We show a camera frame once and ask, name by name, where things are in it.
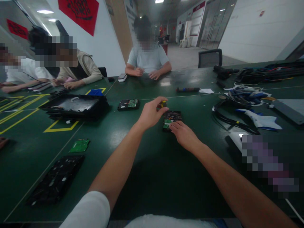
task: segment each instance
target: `red banner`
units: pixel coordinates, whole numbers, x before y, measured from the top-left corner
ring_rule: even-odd
[[[96,0],[58,0],[59,9],[94,36],[99,2]]]
[[[21,38],[28,39],[28,29],[26,27],[23,27],[9,19],[6,19],[7,26],[9,28],[9,31],[17,36],[20,36]]]

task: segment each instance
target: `green table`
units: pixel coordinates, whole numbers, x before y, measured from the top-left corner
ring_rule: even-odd
[[[233,79],[226,82],[227,88],[233,86]],[[171,72],[158,81],[150,80],[146,75],[141,78],[129,77],[122,83],[117,80],[108,82],[108,79],[105,79],[72,91],[74,94],[86,94],[90,89],[106,88],[104,94],[111,108],[98,122],[93,123],[79,122],[67,125],[58,122],[50,127],[54,121],[49,119],[44,111],[36,109],[47,101],[47,96],[27,98],[26,101],[33,99],[36,101],[18,106],[20,108],[24,104],[29,104],[16,116],[9,116],[11,112],[0,113],[0,131],[6,130],[1,134],[11,139],[11,142],[0,152],[0,221],[63,221],[136,122],[144,104],[157,96],[167,97],[168,107],[171,110],[181,111],[183,121],[191,128],[194,127],[198,138],[228,164],[242,172],[240,163],[231,155],[231,152],[235,154],[240,152],[227,139],[229,132],[242,130],[232,128],[227,131],[212,118],[211,109],[219,102],[218,94],[225,92],[215,82],[216,74],[212,69],[205,68]],[[276,98],[304,98],[303,77],[261,86]],[[215,93],[176,93],[177,87],[211,88]],[[29,95],[32,94],[19,92],[12,96]],[[131,98],[140,99],[140,108],[118,112],[119,101]],[[262,135],[303,136],[303,131],[284,116],[266,109],[266,105],[256,110],[262,111],[265,115],[277,116],[277,123],[283,128],[279,133],[261,130]],[[233,109],[226,109],[223,112],[231,118],[236,118]],[[246,118],[244,116],[240,121],[250,123]],[[229,127],[225,123],[222,125],[225,128]],[[52,129],[66,128],[69,130],[52,131]],[[25,201],[38,180],[56,159],[68,155],[73,143],[80,138],[89,138],[91,142],[87,151],[81,153],[86,158],[62,201],[52,206],[25,206]],[[293,156],[303,163],[303,155],[295,151]],[[300,171],[295,172],[296,175],[303,178]],[[303,216],[304,207],[300,205],[300,202],[304,201],[303,194],[299,193],[297,197],[297,201],[292,199],[290,201]],[[272,200],[289,216],[295,216],[283,199],[272,198]],[[177,143],[173,134],[162,132],[162,120],[144,134],[133,169],[119,196],[111,219],[133,219],[148,213],[182,219],[234,217],[206,169]]]

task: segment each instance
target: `finger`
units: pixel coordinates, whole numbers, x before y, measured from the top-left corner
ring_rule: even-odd
[[[168,107],[163,107],[160,110],[158,110],[158,112],[157,112],[158,117],[161,118],[161,116],[168,110],[169,110]]]
[[[168,101],[168,99],[165,98],[165,97],[157,97],[157,98],[155,98],[152,102],[155,103],[155,105],[158,105],[158,104],[160,104],[163,100]]]
[[[182,121],[176,121],[176,123],[178,123],[180,126],[185,126],[185,124]]]
[[[172,122],[172,123],[170,123],[170,126],[175,126],[177,129],[180,129],[181,128],[181,125],[179,125],[178,123],[176,123],[176,122]]]
[[[176,136],[177,128],[175,126],[173,126],[173,125],[169,125],[169,128],[171,129],[172,133],[174,133],[175,136]]]

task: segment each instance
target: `ceiling light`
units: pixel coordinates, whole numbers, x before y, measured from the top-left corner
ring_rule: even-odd
[[[53,13],[53,11],[49,11],[49,10],[38,10],[37,11],[38,13],[43,13],[43,14],[50,14],[50,13]]]

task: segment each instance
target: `white shirt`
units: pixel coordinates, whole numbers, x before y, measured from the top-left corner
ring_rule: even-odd
[[[31,82],[35,79],[53,79],[54,77],[44,67],[36,67],[33,59],[20,59],[20,66],[5,66],[7,82],[15,85]]]
[[[150,73],[154,70],[159,70],[169,61],[162,46],[153,44],[151,50],[142,50],[141,48],[132,48],[128,64],[139,67]]]
[[[107,197],[100,192],[89,192],[80,200],[60,228],[106,228],[110,218]],[[144,215],[131,221],[125,228],[217,228],[212,222],[181,220],[167,216]]]

